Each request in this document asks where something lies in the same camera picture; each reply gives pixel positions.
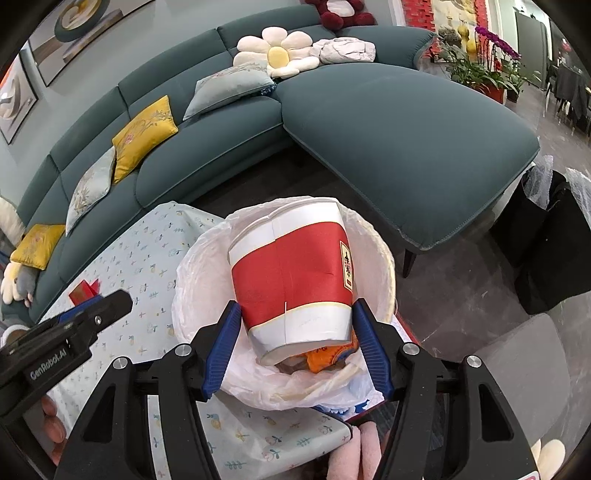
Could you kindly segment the orange plastic bag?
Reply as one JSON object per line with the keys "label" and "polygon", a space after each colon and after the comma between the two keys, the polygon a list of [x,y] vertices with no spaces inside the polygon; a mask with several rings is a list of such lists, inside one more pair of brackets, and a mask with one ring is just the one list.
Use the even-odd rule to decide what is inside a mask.
{"label": "orange plastic bag", "polygon": [[352,333],[351,341],[345,345],[322,347],[308,351],[304,354],[308,369],[313,373],[334,367],[339,362],[345,361],[350,354],[359,349],[359,341],[355,333]]}

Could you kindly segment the potted orchid plant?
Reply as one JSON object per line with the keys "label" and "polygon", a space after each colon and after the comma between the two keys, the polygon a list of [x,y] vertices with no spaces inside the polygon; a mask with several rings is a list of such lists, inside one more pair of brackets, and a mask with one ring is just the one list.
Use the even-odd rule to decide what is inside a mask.
{"label": "potted orchid plant", "polygon": [[480,92],[498,103],[516,103],[529,78],[523,72],[521,55],[498,34],[476,25],[456,30],[441,28],[439,59],[450,79]]}

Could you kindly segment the white lined trash bin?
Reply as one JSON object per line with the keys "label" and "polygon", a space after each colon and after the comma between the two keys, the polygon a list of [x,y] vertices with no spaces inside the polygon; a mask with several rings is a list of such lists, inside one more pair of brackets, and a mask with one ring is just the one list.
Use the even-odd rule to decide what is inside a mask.
{"label": "white lined trash bin", "polygon": [[[216,323],[228,301],[235,299],[228,263],[231,240],[249,223],[290,203],[291,198],[277,198],[239,209],[215,223],[190,247],[176,270],[172,302],[172,321],[180,342],[190,342],[200,328]],[[353,295],[367,301],[378,321],[391,323],[396,310],[394,256],[370,222],[346,206],[339,210],[353,257]],[[249,407],[266,411],[304,407],[343,411],[381,396],[360,351],[350,354],[339,369],[286,374],[259,364],[245,332],[238,335],[221,389]]]}

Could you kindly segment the floral light blue tablecloth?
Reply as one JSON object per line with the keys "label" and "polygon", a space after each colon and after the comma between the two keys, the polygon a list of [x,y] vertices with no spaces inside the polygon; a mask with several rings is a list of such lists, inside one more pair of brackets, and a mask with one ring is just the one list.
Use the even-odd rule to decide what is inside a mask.
{"label": "floral light blue tablecloth", "polygon": [[52,395],[70,428],[61,479],[298,479],[353,440],[314,409],[266,412],[218,391],[218,363],[179,336],[176,270],[214,216],[169,202],[133,224],[82,272],[130,312]]}

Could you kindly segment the black bag with plastic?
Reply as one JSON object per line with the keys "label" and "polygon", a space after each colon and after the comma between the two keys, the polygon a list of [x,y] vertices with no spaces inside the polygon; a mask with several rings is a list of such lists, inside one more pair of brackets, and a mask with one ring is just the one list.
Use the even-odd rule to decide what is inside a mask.
{"label": "black bag with plastic", "polygon": [[590,290],[590,178],[545,155],[521,177],[491,228],[530,315]]}

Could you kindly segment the grey mouse plush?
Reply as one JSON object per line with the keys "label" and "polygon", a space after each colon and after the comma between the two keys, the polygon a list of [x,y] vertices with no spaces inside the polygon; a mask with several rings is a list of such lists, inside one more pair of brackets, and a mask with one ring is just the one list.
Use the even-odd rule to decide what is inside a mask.
{"label": "grey mouse plush", "polygon": [[21,265],[16,276],[15,288],[16,301],[22,301],[26,308],[30,308],[33,303],[35,288],[39,270],[33,267]]}

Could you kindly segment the grey green cushion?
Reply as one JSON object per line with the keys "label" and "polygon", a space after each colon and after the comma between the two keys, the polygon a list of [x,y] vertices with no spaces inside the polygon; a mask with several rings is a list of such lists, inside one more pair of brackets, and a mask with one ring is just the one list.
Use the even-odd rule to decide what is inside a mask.
{"label": "grey green cushion", "polygon": [[183,121],[274,86],[263,64],[247,62],[197,81]]}

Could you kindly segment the white caterpillar plush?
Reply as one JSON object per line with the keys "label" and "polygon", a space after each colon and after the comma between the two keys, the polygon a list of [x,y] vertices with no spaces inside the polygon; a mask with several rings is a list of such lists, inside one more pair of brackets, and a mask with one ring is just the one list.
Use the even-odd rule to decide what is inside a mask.
{"label": "white caterpillar plush", "polygon": [[0,229],[14,247],[19,245],[25,234],[25,226],[16,207],[3,197],[0,197]]}

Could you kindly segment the yellow cushion left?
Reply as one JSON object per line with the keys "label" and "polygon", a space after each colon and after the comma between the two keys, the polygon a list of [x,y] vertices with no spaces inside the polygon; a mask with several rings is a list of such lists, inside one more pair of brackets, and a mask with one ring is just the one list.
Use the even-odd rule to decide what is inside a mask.
{"label": "yellow cushion left", "polygon": [[10,260],[23,266],[45,270],[64,231],[64,225],[34,225],[12,252]]}

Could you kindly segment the light blue embroidered cushion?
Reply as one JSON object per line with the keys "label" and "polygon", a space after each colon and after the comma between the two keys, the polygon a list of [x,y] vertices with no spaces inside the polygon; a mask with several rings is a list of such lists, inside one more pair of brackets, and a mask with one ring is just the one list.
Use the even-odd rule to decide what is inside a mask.
{"label": "light blue embroidered cushion", "polygon": [[82,175],[68,206],[65,236],[69,236],[82,217],[109,193],[115,163],[115,147],[111,146]]}

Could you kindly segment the red white paper cup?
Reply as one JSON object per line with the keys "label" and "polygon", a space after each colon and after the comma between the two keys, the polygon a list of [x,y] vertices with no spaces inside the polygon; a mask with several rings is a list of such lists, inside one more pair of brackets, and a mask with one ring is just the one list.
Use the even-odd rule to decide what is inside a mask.
{"label": "red white paper cup", "polygon": [[337,201],[276,208],[233,239],[228,262],[260,364],[351,344],[353,259]]}

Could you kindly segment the red white plush monkey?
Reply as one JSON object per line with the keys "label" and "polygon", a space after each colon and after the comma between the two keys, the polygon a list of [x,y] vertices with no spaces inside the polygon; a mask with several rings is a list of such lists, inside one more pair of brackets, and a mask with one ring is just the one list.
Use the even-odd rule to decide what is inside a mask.
{"label": "red white plush monkey", "polygon": [[304,0],[304,3],[315,6],[322,26],[332,32],[353,26],[377,24],[363,0]]}

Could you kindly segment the white folded blanket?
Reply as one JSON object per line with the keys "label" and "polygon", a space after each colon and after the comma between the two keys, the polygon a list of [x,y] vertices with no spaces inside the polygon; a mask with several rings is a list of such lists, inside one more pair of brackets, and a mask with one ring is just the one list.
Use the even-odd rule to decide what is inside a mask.
{"label": "white folded blanket", "polygon": [[324,65],[372,63],[377,56],[374,43],[355,37],[318,40],[312,46],[311,52]]}

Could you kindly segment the yellow cushion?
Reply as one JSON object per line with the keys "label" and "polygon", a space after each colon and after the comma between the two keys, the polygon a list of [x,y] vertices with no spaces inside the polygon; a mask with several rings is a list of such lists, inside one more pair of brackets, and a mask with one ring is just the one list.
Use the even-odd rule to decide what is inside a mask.
{"label": "yellow cushion", "polygon": [[64,225],[34,225],[12,252],[10,260],[23,266],[45,270],[64,231]]}
{"label": "yellow cushion", "polygon": [[113,183],[123,180],[151,150],[177,132],[167,95],[144,108],[112,139]]}

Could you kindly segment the red gold gift envelope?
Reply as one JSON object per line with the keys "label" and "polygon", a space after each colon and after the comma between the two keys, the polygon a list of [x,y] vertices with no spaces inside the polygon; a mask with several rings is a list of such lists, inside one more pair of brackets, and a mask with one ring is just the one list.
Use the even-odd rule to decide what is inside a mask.
{"label": "red gold gift envelope", "polygon": [[86,280],[81,280],[68,294],[68,297],[74,306],[78,306],[97,297],[99,294],[100,281],[98,279],[91,283]]}

